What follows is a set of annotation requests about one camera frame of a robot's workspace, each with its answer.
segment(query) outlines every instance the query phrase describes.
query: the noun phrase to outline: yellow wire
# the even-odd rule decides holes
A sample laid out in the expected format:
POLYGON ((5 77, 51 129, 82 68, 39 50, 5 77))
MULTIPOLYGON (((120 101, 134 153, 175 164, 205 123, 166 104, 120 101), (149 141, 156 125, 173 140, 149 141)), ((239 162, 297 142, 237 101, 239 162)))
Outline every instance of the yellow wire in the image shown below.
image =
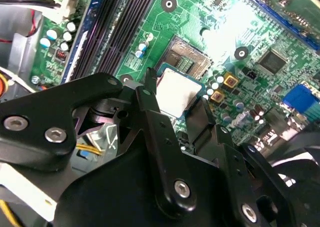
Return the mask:
POLYGON ((11 209, 9 208, 8 204, 3 201, 2 199, 0 199, 0 208, 3 211, 4 215, 6 216, 6 218, 8 219, 8 221, 14 226, 14 227, 22 227, 16 217, 14 216, 14 214, 12 213, 11 209))
POLYGON ((98 156, 101 156, 101 153, 98 150, 94 150, 94 149, 91 149, 91 148, 85 148, 85 147, 77 146, 76 149, 80 150, 80 151, 88 151, 90 153, 93 153, 93 154, 96 154, 98 156))
POLYGON ((3 76, 3 74, 0 74, 0 79, 3 81, 4 83, 4 92, 8 91, 9 85, 8 85, 8 80, 6 79, 6 77, 3 76))

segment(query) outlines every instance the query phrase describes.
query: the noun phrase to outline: black ram slot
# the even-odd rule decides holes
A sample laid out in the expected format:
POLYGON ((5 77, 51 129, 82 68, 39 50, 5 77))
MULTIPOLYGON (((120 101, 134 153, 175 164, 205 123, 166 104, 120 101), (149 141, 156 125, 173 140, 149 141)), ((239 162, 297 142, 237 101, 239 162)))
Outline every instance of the black ram slot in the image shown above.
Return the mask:
POLYGON ((153 0, 128 0, 96 72, 115 75, 153 0))
POLYGON ((99 49, 109 34, 121 2, 122 0, 103 0, 102 8, 97 14, 95 23, 92 25, 90 35, 72 75, 72 80, 89 75, 99 49))

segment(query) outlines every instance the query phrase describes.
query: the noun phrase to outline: white connector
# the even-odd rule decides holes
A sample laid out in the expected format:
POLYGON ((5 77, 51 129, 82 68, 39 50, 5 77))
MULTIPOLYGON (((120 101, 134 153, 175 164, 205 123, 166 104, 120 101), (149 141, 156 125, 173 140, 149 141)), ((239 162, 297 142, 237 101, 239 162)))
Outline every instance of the white connector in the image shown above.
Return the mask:
POLYGON ((67 19, 70 15, 76 12, 78 0, 61 0, 56 1, 60 5, 56 9, 46 9, 42 11, 42 15, 49 20, 60 24, 63 20, 67 19))

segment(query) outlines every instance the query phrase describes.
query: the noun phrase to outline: expansion slot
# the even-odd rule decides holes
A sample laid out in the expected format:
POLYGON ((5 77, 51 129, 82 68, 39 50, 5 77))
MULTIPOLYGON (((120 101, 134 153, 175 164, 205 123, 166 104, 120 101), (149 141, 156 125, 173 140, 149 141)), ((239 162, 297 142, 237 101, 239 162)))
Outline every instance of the expansion slot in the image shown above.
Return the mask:
POLYGON ((320 50, 320 45, 316 43, 311 38, 305 36, 301 30, 293 26, 291 23, 289 23, 286 19, 284 19, 282 16, 280 16, 277 12, 275 12, 272 8, 270 8, 267 4, 265 4, 262 0, 251 0, 253 3, 255 3, 258 7, 260 7, 264 12, 269 14, 274 20, 276 20, 280 25, 282 25, 284 28, 286 28, 288 31, 290 31, 291 34, 293 34, 297 39, 305 43, 307 46, 309 46, 311 49, 315 51, 320 50))
POLYGON ((114 75, 153 0, 128 0, 96 72, 114 75))
POLYGON ((109 35, 119 5, 123 0, 104 0, 102 8, 97 14, 96 21, 92 25, 91 33, 87 38, 77 68, 72 79, 88 76, 91 72, 95 58, 100 52, 105 38, 109 35))

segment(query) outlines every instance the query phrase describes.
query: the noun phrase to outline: blue ram slot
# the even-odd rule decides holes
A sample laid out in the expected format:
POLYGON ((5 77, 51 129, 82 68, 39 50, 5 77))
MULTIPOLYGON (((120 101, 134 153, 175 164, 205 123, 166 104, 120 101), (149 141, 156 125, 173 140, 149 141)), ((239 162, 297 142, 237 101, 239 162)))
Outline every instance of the blue ram slot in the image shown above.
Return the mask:
POLYGON ((91 0, 90 4, 86 10, 85 16, 83 18, 83 22, 80 25, 80 30, 74 41, 74 48, 72 49, 71 53, 69 54, 68 62, 65 66, 65 70, 63 73, 61 84, 68 82, 70 80, 71 74, 76 67, 77 60, 81 54, 82 48, 84 46, 85 41, 87 40, 87 34, 92 27, 95 19, 96 19, 96 12, 100 9, 103 0, 91 0))
POLYGON ((258 5, 263 11, 267 12, 273 19, 275 19, 279 24, 281 24, 284 28, 289 30, 297 39, 305 43, 311 49, 318 51, 320 50, 320 45, 314 42, 311 38, 305 37, 300 33, 300 30, 290 24, 286 19, 280 16, 277 12, 271 9, 268 5, 263 3, 261 0, 251 0, 256 5, 258 5))

